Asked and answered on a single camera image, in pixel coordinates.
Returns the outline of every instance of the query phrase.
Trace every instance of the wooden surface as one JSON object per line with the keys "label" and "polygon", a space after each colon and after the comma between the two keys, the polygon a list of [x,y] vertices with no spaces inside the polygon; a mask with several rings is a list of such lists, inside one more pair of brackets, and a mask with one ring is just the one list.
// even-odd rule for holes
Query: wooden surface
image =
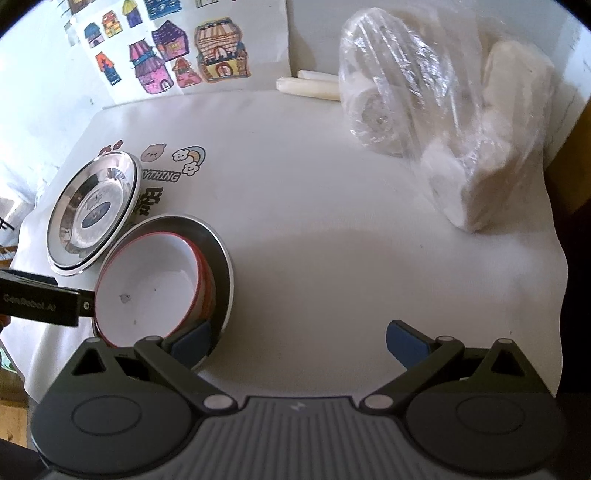
{"label": "wooden surface", "polygon": [[0,439],[27,446],[27,409],[20,404],[0,400]]}
{"label": "wooden surface", "polygon": [[591,199],[591,102],[546,169],[545,179],[553,207],[567,215]]}

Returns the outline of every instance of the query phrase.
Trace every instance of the white tablecloth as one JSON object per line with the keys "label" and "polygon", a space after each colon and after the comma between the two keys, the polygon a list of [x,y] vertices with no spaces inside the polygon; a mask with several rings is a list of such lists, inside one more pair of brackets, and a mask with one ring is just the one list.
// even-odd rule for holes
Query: white tablecloth
{"label": "white tablecloth", "polygon": [[[21,229],[14,268],[51,272],[45,234],[57,196],[105,145],[145,168],[182,171],[172,153],[201,146],[192,176],[163,187],[161,212],[211,224],[232,256],[236,299],[228,329],[202,375],[238,400],[246,395],[353,395],[404,371],[385,347],[402,319],[467,346],[515,339],[555,392],[567,265],[541,169],[527,199],[487,234],[453,227],[417,191],[404,162],[361,147],[341,106],[277,92],[226,92],[124,105],[96,115]],[[92,288],[98,268],[59,278]],[[80,342],[77,329],[14,319],[2,341],[39,401]]]}

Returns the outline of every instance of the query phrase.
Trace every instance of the metal plate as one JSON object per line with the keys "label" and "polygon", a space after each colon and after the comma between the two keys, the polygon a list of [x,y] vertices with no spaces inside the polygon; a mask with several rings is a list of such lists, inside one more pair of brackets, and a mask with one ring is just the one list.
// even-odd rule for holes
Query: metal plate
{"label": "metal plate", "polygon": [[[104,263],[129,242],[150,232],[172,232],[185,237],[199,247],[212,269],[216,284],[216,308],[210,319],[213,350],[228,324],[234,300],[234,272],[228,250],[215,230],[204,221],[191,215],[164,213],[148,218],[126,232],[113,245]],[[99,336],[94,323],[93,330]]]}
{"label": "metal plate", "polygon": [[54,271],[74,275],[113,243],[139,195],[141,164],[112,152],[87,163],[61,193],[47,228],[47,255]]}

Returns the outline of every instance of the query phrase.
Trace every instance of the sticker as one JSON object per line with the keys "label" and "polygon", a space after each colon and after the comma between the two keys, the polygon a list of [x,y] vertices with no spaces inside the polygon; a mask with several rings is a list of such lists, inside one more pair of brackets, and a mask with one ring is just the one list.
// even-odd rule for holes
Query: sticker
{"label": "sticker", "polygon": [[180,57],[173,66],[173,72],[177,78],[177,85],[181,88],[198,85],[202,82],[201,77],[191,68],[191,64]]}
{"label": "sticker", "polygon": [[110,208],[110,202],[103,202],[100,205],[94,207],[90,213],[84,217],[84,220],[82,220],[82,228],[89,228],[93,226],[107,214]]}
{"label": "sticker", "polygon": [[166,143],[157,143],[154,145],[150,145],[148,148],[144,150],[139,159],[146,163],[158,160],[164,153],[165,147]]}
{"label": "sticker", "polygon": [[181,177],[181,172],[172,170],[143,170],[142,180],[169,181],[177,183]]}
{"label": "sticker", "polygon": [[111,85],[114,85],[115,83],[119,83],[121,81],[121,77],[119,76],[119,74],[117,74],[117,71],[115,70],[115,65],[112,61],[109,60],[107,55],[100,52],[95,58],[101,72],[105,74],[105,77],[107,77],[107,81]]}
{"label": "sticker", "polygon": [[205,149],[203,147],[187,147],[181,148],[173,153],[174,161],[184,161],[188,158],[191,159],[191,162],[183,165],[182,173],[188,177],[192,177],[199,171],[201,164],[205,160]]}
{"label": "sticker", "polygon": [[230,18],[198,26],[195,29],[195,46],[199,51],[199,72],[206,82],[251,75],[242,31]]}
{"label": "sticker", "polygon": [[197,8],[205,7],[206,5],[216,4],[219,0],[195,0]]}
{"label": "sticker", "polygon": [[119,150],[122,145],[123,145],[123,140],[119,140],[115,145],[113,145],[113,147],[111,147],[110,145],[107,145],[106,147],[103,147],[100,149],[99,155],[102,155],[103,153],[109,153],[112,150]]}
{"label": "sticker", "polygon": [[103,38],[103,34],[100,32],[100,28],[96,23],[89,23],[86,28],[84,29],[84,37],[88,41],[88,45],[90,48],[96,47],[97,45],[103,43],[105,39]]}
{"label": "sticker", "polygon": [[68,5],[70,5],[70,10],[73,14],[78,13],[83,8],[88,7],[91,2],[95,0],[68,0]]}
{"label": "sticker", "polygon": [[135,77],[150,95],[165,92],[174,85],[164,60],[157,57],[153,49],[145,39],[129,46],[129,60],[134,64]]}
{"label": "sticker", "polygon": [[189,53],[187,34],[167,20],[158,30],[152,32],[156,48],[164,61],[174,60]]}
{"label": "sticker", "polygon": [[137,212],[139,215],[148,216],[152,206],[156,203],[160,203],[163,191],[163,187],[151,187],[145,189],[145,192],[139,196],[134,212]]}
{"label": "sticker", "polygon": [[180,0],[144,0],[150,20],[182,10]]}
{"label": "sticker", "polygon": [[103,28],[109,38],[117,35],[117,33],[123,32],[123,28],[121,28],[121,24],[117,20],[117,15],[112,10],[103,15]]}
{"label": "sticker", "polygon": [[138,11],[138,4],[134,0],[125,0],[121,13],[127,18],[127,23],[130,28],[134,28],[136,25],[142,23],[142,17]]}

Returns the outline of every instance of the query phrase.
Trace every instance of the cloud sticker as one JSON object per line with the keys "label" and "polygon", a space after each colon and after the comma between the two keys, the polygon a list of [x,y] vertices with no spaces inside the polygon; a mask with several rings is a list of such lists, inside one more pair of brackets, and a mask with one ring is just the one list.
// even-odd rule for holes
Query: cloud sticker
{"label": "cloud sticker", "polygon": [[180,149],[180,150],[177,150],[175,153],[173,153],[173,160],[174,161],[187,160],[188,157],[189,157],[189,150]]}
{"label": "cloud sticker", "polygon": [[198,171],[199,165],[196,161],[192,161],[191,163],[185,163],[185,165],[183,165],[183,173],[189,177],[192,177]]}

